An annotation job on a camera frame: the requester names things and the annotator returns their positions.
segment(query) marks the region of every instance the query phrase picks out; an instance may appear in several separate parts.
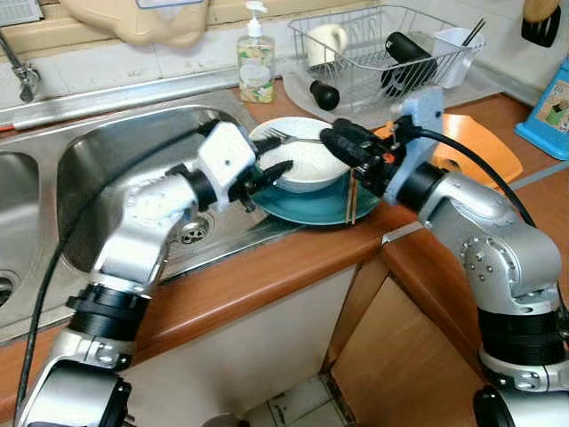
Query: beige container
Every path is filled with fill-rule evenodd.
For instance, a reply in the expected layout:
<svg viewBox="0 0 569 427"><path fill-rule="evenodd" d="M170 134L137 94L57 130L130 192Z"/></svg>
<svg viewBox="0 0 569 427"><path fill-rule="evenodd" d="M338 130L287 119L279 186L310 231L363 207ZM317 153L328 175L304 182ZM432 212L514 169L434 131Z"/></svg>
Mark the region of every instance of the beige container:
<svg viewBox="0 0 569 427"><path fill-rule="evenodd" d="M164 11L141 9L135 0L60 0L75 18L113 31L130 44L161 43L190 46L204 33L209 0L176 6L168 19Z"/></svg>

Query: stainless steel sink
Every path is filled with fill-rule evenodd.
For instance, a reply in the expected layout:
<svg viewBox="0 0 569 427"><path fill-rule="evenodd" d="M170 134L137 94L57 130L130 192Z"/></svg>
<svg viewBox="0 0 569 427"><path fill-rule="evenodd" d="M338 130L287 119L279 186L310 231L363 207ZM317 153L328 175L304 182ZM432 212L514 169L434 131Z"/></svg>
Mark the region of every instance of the stainless steel sink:
<svg viewBox="0 0 569 427"><path fill-rule="evenodd" d="M60 230L115 171L140 153L212 118L251 130L256 124L229 91L169 101L34 133L0 143L0 342L26 333L28 317ZM193 136L149 158L106 189L68 242L50 284L42 325L70 314L68 296L84 287L87 273L116 225L111 214L124 187L161 175L196 156L203 137ZM162 280L187 274L298 227L245 213L236 203L182 221L172 234Z"/></svg>
<svg viewBox="0 0 569 427"><path fill-rule="evenodd" d="M32 158L0 155L0 310L33 270L39 247L39 172Z"/></svg>

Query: robotic arm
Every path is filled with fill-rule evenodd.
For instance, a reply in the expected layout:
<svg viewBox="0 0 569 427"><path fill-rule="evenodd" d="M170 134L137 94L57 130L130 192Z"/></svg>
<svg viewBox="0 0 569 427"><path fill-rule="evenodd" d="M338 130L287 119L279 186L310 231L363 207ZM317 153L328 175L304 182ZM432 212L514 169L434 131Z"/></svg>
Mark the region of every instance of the robotic arm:
<svg viewBox="0 0 569 427"><path fill-rule="evenodd" d="M131 385L116 373L126 369L152 287L159 277L168 236L184 214L217 204L223 208L278 179L292 161L260 176L256 157L279 140L250 142L231 123L218 123L195 163L175 166L158 180L130 187L116 229L100 251L90 283L68 299L75 309L52 346L36 385L17 414L17 427L129 426Z"/></svg>
<svg viewBox="0 0 569 427"><path fill-rule="evenodd" d="M555 244L522 222L500 193L430 165L442 130L443 94L417 92L401 106L386 139L339 119L321 140L356 177L419 221L464 267L478 306L480 362L491 385L474 398L483 427L569 424L566 310L557 289ZM121 220L92 269L90 284L69 298L75 309L36 385L17 414L18 427L129 426L131 386L116 373L130 365L134 339L165 257L165 241L184 213L224 206L272 183L283 162L254 177L252 165L278 141L253 146L239 129L215 126L196 165L128 189Z"/></svg>
<svg viewBox="0 0 569 427"><path fill-rule="evenodd" d="M524 223L501 194L427 163L440 133L442 94L428 88L401 107L385 140L346 120L321 134L365 187L418 213L419 222L464 268L478 307L486 379L474 397L482 427L569 425L561 258L553 241Z"/></svg>

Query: cabinet door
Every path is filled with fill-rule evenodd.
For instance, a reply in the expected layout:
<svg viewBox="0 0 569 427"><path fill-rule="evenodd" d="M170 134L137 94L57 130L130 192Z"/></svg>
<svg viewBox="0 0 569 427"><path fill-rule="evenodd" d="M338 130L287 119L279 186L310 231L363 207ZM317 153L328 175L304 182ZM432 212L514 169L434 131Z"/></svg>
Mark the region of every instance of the cabinet door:
<svg viewBox="0 0 569 427"><path fill-rule="evenodd" d="M481 379L391 278L332 372L364 427L476 426L471 400Z"/></svg>
<svg viewBox="0 0 569 427"><path fill-rule="evenodd" d="M318 373L355 267L129 369L136 425L200 427Z"/></svg>

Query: black cable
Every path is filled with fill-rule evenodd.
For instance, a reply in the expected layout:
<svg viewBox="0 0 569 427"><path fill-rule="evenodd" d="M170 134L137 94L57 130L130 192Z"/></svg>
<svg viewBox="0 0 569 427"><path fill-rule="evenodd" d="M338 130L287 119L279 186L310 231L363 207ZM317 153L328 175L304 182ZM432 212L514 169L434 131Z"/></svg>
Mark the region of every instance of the black cable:
<svg viewBox="0 0 569 427"><path fill-rule="evenodd" d="M164 141L161 144L157 145L153 149L146 151L140 155L138 155L135 159L128 162L125 166L119 169L117 172L113 174L113 176L107 180L100 188L95 191L85 203L79 207L76 212L76 215L73 217L73 220L67 226L65 230L60 233L60 240L53 251L52 258L47 266L47 270L45 272L44 278L42 283L37 291L36 296L36 303L34 305L34 310L32 312L32 318L29 325L29 333L28 333L28 342L26 344L26 351L24 353L24 362L20 372L20 383L18 384L18 394L16 397L16 412L14 414L14 426L16 424L16 420L18 414L21 410L21 405L26 398L26 392L28 390L28 380L29 380L29 371L32 366L32 361L34 359L34 348L36 347L36 338L37 338L37 329L39 327L39 320L42 315L42 308L44 307L44 300L45 295L47 294L47 288L49 287L50 282L52 281L53 272L55 271L55 267L63 254L63 250L71 236L73 235L73 231L75 231L77 224L83 217L83 214L91 207L94 201L100 196L103 190L112 185L117 179L122 177L125 173L129 172L135 166L139 165L143 161L147 160L148 158L154 156L156 153L162 151L163 149L167 149L172 145L177 144L188 138L189 136L201 133L203 135L207 135L215 125L217 125L218 120L212 120L207 124L201 125L198 128L192 129L190 131L186 131L185 133L181 133L178 136L172 137L170 140Z"/></svg>
<svg viewBox="0 0 569 427"><path fill-rule="evenodd" d="M488 176L490 176L490 178L492 178L493 181L496 182L496 184L498 184L498 187L500 187L500 189L504 192L504 194L512 203L512 205L514 205L514 207L519 211L525 223L531 225L532 227L535 227L535 222L533 221L532 216L529 214L529 212L527 212L527 209L525 208L522 201L517 197L514 190L511 189L509 185L501 178L501 176L496 171L494 171L493 168L490 165L488 165L488 163L486 163L486 161L483 158L481 158L477 153L465 147L464 145L460 144L459 142L447 136L444 136L443 134L438 132L420 128L417 131L417 134L418 134L417 136L424 136L426 138L430 138L431 140L442 142L444 145L448 145L449 147L456 149L460 153L464 154L466 157L470 158L474 163L480 166L480 168L484 172L486 172Z"/></svg>

